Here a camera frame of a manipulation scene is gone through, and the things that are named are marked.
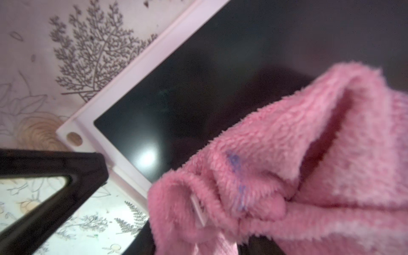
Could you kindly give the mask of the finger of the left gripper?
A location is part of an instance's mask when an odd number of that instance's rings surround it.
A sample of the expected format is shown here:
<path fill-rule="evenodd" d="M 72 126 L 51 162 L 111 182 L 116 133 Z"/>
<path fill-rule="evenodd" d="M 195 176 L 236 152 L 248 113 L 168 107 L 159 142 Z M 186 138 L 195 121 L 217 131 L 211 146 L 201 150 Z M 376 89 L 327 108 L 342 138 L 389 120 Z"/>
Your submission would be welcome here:
<path fill-rule="evenodd" d="M 63 177 L 66 185 L 1 232 L 2 255 L 33 254 L 108 180 L 100 153 L 1 149 L 1 177 Z"/>

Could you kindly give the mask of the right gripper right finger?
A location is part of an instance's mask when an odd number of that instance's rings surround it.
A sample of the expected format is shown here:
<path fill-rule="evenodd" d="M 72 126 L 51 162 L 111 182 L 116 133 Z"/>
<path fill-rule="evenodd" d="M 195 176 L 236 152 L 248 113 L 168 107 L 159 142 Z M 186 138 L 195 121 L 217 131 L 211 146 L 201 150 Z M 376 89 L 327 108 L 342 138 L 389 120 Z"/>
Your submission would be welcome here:
<path fill-rule="evenodd" d="M 285 255 L 274 240 L 265 236 L 249 238 L 247 243 L 238 244 L 238 255 Z"/>

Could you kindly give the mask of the pink fluffy cloth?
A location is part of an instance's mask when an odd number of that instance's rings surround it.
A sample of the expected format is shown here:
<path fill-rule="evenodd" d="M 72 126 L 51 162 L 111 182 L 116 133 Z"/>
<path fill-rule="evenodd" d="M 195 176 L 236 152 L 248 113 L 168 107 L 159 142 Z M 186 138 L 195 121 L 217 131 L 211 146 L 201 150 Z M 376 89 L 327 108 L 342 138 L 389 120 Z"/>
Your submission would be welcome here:
<path fill-rule="evenodd" d="M 408 252 L 408 95 L 381 70 L 331 67 L 249 114 L 148 192 L 158 255 Z"/>

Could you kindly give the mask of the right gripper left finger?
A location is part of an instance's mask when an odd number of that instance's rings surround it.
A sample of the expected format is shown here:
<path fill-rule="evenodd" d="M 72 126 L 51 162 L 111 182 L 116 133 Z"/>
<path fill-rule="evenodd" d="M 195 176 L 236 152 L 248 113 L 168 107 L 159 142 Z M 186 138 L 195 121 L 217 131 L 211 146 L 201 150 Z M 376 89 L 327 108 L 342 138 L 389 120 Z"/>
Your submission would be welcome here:
<path fill-rule="evenodd" d="M 148 221 L 122 255 L 154 255 L 156 246 Z"/>

